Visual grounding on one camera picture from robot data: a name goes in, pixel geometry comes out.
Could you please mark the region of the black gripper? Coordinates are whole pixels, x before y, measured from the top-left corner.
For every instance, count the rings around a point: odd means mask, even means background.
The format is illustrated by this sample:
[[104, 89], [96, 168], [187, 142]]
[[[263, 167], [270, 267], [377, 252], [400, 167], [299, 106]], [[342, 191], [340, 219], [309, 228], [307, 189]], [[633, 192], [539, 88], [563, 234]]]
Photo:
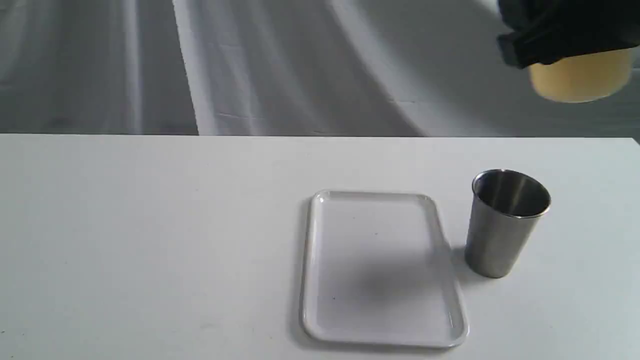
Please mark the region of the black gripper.
[[[512, 68], [639, 46], [638, 38], [619, 36], [639, 34], [638, 0], [499, 0], [497, 6], [503, 22], [515, 30], [497, 37], [501, 57]], [[605, 32], [551, 30], [564, 27]]]

